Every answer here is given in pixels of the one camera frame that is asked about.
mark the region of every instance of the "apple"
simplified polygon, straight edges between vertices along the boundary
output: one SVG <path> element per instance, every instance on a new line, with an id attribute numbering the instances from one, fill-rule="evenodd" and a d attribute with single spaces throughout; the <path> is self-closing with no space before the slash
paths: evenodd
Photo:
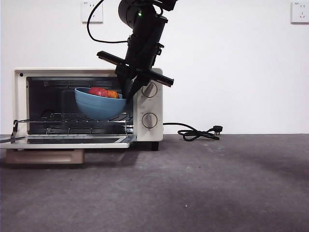
<path id="1" fill-rule="evenodd" d="M 88 93 L 106 98 L 119 98 L 119 95 L 116 91 L 106 90 L 101 87 L 92 87 L 91 89 L 89 89 Z"/>
<path id="2" fill-rule="evenodd" d="M 89 89 L 88 93 L 101 97 L 107 97 L 108 91 L 101 87 L 92 87 L 91 89 Z"/>

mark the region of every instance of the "white wall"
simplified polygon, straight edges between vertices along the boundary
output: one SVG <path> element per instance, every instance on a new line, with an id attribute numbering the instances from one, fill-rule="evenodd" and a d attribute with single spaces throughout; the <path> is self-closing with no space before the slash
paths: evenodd
<path id="1" fill-rule="evenodd" d="M 93 34 L 126 39 L 131 29 L 104 2 Z M 12 130 L 15 67 L 113 68 L 100 50 L 124 57 L 126 44 L 90 40 L 79 0 L 1 0 L 1 133 Z M 175 79 L 165 88 L 166 122 L 225 133 L 309 133 L 309 25 L 290 24 L 290 0 L 179 0 L 156 67 Z M 168 126 L 165 133 L 178 127 Z"/>

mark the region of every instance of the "oven door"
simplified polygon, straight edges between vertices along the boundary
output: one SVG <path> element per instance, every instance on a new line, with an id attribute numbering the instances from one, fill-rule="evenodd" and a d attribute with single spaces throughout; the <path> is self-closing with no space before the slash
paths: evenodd
<path id="1" fill-rule="evenodd" d="M 9 137 L 2 138 L 0 147 L 4 149 L 129 148 L 135 140 L 135 135 L 35 135 L 16 138 L 14 143 L 11 143 Z"/>

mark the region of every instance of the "red apple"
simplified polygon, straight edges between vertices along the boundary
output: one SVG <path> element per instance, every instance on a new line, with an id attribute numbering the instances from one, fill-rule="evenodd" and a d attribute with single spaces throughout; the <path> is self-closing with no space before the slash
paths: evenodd
<path id="1" fill-rule="evenodd" d="M 89 89 L 88 93 L 101 97 L 108 97 L 108 91 L 101 87 L 92 87 L 91 89 Z"/>

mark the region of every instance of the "oven foot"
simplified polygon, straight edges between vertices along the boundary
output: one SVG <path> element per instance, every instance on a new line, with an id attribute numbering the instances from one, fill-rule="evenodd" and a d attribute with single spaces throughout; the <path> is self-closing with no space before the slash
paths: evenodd
<path id="1" fill-rule="evenodd" d="M 151 142 L 151 150 L 158 151 L 159 150 L 159 142 Z"/>

